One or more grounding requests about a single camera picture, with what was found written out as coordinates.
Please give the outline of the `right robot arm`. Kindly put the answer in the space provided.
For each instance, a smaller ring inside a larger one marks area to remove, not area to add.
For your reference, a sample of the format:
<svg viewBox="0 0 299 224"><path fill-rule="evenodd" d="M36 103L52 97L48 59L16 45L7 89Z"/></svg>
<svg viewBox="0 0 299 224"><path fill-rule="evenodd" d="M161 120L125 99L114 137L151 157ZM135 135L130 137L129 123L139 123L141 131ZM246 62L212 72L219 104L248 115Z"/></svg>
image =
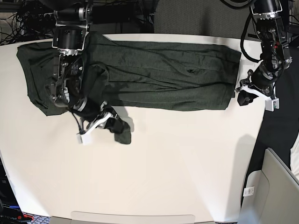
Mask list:
<svg viewBox="0 0 299 224"><path fill-rule="evenodd" d="M91 143L91 132L107 129L116 142L129 145L131 131L107 101L93 102L83 91L87 64L83 57L85 41L92 23L92 0L43 0L53 10L56 20L52 47L58 51L49 86L50 99L56 107L67 109L78 125L78 141Z"/></svg>

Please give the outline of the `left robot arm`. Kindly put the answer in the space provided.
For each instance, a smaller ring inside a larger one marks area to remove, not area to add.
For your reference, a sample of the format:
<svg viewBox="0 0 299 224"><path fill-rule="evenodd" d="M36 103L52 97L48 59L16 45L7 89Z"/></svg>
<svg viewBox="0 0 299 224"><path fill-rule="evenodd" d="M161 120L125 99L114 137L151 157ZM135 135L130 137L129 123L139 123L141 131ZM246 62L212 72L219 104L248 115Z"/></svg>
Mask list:
<svg viewBox="0 0 299 224"><path fill-rule="evenodd" d="M238 104L248 105L255 98L261 97L265 100L267 111L279 109L276 82L292 63L283 21L279 16L283 10L280 1L236 0L232 5L224 0L222 3L234 10L249 8L249 15L240 39L240 48L249 61L259 64L256 70L248 71L246 79L240 80L240 86L236 89ZM250 57L244 48L245 35L250 22L253 22L256 35L261 42L262 53L259 59Z"/></svg>

